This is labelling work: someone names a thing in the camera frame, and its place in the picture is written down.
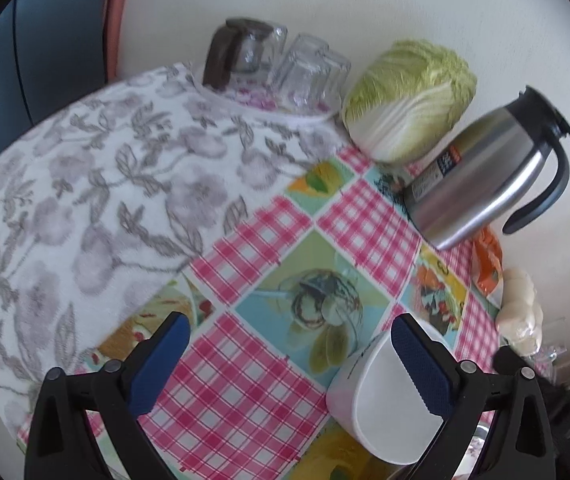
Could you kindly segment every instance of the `black handle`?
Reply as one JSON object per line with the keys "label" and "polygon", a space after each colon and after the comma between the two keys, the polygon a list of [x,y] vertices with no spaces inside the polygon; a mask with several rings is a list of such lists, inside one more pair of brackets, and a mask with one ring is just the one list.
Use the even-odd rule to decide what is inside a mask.
{"label": "black handle", "polygon": [[562,192],[567,187],[567,183],[569,182],[569,160],[567,159],[567,154],[562,148],[560,140],[552,131],[547,130],[545,136],[546,142],[554,149],[556,158],[558,159],[556,175],[549,186],[547,186],[539,196],[513,212],[502,227],[503,234],[511,235],[530,222],[533,222],[560,198]]}
{"label": "black handle", "polygon": [[203,70],[203,86],[211,86],[215,90],[227,86],[244,37],[245,33],[240,28],[227,25],[214,33]]}

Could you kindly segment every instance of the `green vegetable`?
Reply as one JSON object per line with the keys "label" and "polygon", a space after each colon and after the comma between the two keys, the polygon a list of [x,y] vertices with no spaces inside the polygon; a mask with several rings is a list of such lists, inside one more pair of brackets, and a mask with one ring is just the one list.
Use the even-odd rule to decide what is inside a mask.
{"label": "green vegetable", "polygon": [[351,139],[374,160],[405,164],[426,155],[476,94],[476,76],[453,50],[398,41],[353,86],[343,105]]}

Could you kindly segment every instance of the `orange package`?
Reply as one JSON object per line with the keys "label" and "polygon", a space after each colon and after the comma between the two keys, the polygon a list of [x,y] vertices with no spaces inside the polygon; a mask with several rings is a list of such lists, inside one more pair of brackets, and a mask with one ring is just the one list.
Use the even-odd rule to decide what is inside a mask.
{"label": "orange package", "polygon": [[472,238],[472,280],[496,308],[502,301],[502,249],[491,227],[483,227]]}

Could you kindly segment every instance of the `floral cloth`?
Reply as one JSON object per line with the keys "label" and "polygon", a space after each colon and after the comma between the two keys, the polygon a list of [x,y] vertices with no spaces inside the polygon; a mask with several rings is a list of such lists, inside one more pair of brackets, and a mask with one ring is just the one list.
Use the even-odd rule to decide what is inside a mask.
{"label": "floral cloth", "polygon": [[333,123],[213,107],[182,64],[61,110],[0,155],[0,416],[72,372],[129,316],[294,178],[345,143]]}

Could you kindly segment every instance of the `round table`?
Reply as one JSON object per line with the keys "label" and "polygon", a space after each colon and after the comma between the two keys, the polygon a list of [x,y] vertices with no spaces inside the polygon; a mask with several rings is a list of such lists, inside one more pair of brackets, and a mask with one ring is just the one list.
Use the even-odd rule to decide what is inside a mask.
{"label": "round table", "polygon": [[190,346],[139,418],[177,476],[357,478],[376,462],[324,401],[348,354],[410,311],[491,369],[471,243],[433,251],[395,203],[416,167],[377,167],[333,122],[230,115],[192,81],[108,86],[0,156],[0,416],[24,443],[50,367],[123,359],[177,310]]}

